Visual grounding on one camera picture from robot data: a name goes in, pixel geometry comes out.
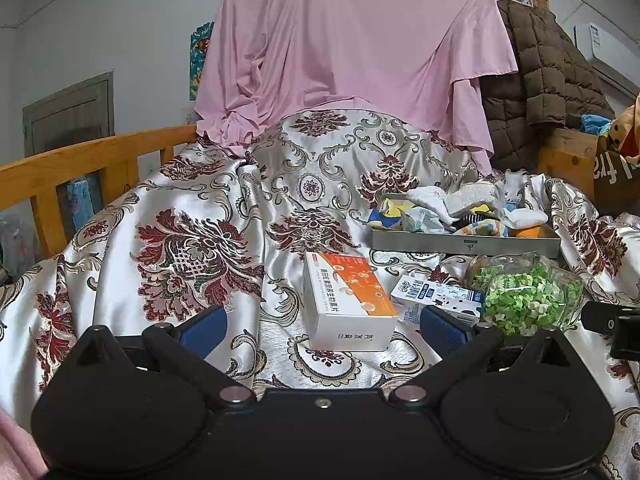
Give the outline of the striped black white sock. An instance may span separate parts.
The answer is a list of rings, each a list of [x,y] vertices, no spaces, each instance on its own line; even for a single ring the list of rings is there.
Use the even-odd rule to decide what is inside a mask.
[[[465,228],[466,226],[469,226],[470,224],[481,222],[485,219],[486,219],[486,214],[483,214],[482,212],[480,214],[476,214],[475,212],[472,212],[472,214],[465,214],[459,220],[454,222],[452,226],[456,230],[460,230]]]

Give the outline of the white blue printed cloth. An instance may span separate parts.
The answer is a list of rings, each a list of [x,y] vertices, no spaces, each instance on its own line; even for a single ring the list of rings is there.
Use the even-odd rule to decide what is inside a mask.
[[[412,188],[406,194],[407,200],[437,214],[440,222],[446,226],[452,226],[458,218],[454,218],[448,211],[446,198],[447,193],[435,185],[419,186]]]

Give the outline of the grey sock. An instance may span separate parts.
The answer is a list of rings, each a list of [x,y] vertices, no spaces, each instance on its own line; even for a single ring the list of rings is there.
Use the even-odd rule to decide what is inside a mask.
[[[465,183],[456,192],[449,193],[445,200],[448,214],[461,217],[474,207],[487,205],[490,210],[500,205],[498,188],[491,182]]]

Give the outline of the blue white milk carton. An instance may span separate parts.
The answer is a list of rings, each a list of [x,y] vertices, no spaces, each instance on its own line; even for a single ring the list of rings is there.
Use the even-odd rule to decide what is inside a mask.
[[[403,276],[390,293],[390,299],[414,318],[420,316],[422,308],[432,306],[473,325],[482,316],[484,296],[476,290]]]

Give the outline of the bag of green candies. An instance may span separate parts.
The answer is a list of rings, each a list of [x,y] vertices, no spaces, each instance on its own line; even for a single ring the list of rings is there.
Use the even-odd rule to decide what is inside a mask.
[[[465,284],[482,296],[480,319],[508,336],[530,337],[546,326],[565,330],[575,322],[584,293],[577,275],[534,252],[478,256]]]

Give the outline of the grey metal tray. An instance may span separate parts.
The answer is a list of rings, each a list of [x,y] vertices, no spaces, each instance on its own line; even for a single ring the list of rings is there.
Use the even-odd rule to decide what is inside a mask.
[[[369,200],[370,211],[377,207],[383,198],[407,200],[406,194],[384,194]],[[498,214],[491,211],[485,214],[500,221]],[[524,252],[536,252],[538,255],[555,258],[560,254],[561,245],[559,235],[546,224],[541,226],[540,235],[537,238],[515,237],[515,230],[511,229],[508,237],[418,234],[370,229],[371,247],[382,252],[442,252],[467,256],[521,255]]]

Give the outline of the orange white medicine box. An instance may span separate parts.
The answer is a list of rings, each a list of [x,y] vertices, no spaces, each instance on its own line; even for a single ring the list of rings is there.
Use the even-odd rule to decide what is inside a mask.
[[[397,312],[365,258],[307,252],[303,296],[311,349],[381,352],[390,344]]]

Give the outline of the striped yellow orange cloth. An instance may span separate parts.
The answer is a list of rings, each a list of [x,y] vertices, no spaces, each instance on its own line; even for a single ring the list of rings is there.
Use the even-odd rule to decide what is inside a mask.
[[[491,236],[491,237],[508,237],[509,228],[496,219],[483,219],[474,221],[457,229],[456,235],[463,236]]]

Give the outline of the floral satin bedspread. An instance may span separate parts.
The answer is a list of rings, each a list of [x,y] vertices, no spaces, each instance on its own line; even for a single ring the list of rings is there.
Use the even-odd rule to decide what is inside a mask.
[[[602,216],[567,182],[526,170],[479,177],[467,151],[390,115],[319,110],[285,118],[241,158],[206,139],[106,206],[56,256],[1,287],[1,408],[17,425],[92,324],[116,335],[156,322],[187,321],[221,306],[227,335],[207,357],[258,396],[275,388],[381,387],[385,395],[435,365],[436,353],[403,314],[382,352],[309,347],[303,312],[306,252],[366,258],[386,292],[407,274],[460,285],[471,257],[371,248],[369,214],[383,195],[435,185],[457,191],[496,181],[516,208],[550,214],[552,230],[587,298],[639,305],[639,218]],[[639,479],[638,365],[610,357],[610,344],[574,325],[569,334],[615,412],[605,479]],[[426,452],[352,452],[333,458],[336,438],[294,466],[294,444],[262,429],[242,437],[225,464],[256,466],[256,479],[409,479]]]

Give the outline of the cardboard box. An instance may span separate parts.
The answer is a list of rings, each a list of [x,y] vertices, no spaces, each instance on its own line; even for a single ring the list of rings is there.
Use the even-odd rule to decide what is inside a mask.
[[[593,170],[598,138],[593,134],[557,128],[538,153],[538,170],[560,178],[594,200]]]

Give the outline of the colourful plush toy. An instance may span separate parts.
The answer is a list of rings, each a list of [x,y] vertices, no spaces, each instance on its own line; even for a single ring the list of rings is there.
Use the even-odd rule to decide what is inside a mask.
[[[640,96],[634,105],[617,116],[608,129],[606,147],[623,156],[628,164],[637,166],[640,160]]]

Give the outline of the brown quilted jacket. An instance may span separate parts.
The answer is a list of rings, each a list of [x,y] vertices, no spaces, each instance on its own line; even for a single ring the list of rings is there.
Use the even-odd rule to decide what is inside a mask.
[[[491,167],[537,169],[556,128],[577,128],[582,115],[614,117],[591,64],[547,9],[501,0],[498,8],[518,64],[513,74],[480,78],[494,154]]]

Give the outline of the white air conditioner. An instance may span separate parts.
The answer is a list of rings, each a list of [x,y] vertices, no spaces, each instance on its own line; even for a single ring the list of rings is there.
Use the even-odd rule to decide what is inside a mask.
[[[593,24],[574,26],[576,47],[599,76],[634,99],[639,93],[639,55],[604,28]]]

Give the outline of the pink hanging sheet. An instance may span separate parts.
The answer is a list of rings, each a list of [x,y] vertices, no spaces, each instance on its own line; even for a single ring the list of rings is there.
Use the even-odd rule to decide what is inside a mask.
[[[498,2],[222,0],[196,130],[242,154],[301,110],[376,110],[466,148],[489,174],[480,78],[516,71]]]

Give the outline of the orange wooden bed rail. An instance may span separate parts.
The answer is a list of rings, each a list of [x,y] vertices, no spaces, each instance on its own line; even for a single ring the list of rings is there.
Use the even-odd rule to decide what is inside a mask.
[[[99,174],[101,194],[111,203],[139,182],[138,158],[160,154],[164,164],[174,147],[196,138],[194,125],[108,136],[32,155],[1,167],[1,208],[23,200],[32,205],[40,250],[46,258],[67,245],[56,188],[84,174]]]

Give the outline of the grey wall panel door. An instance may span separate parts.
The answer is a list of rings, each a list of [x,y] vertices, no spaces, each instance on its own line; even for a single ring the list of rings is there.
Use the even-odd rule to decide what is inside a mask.
[[[25,156],[114,134],[113,73],[54,92],[23,108]]]

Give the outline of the cartoon wall poster left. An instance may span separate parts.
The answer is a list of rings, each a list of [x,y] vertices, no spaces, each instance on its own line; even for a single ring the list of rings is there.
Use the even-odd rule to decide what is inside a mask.
[[[213,22],[206,22],[198,26],[190,37],[189,96],[191,101],[195,101],[198,94],[198,86],[200,85],[213,28]]]

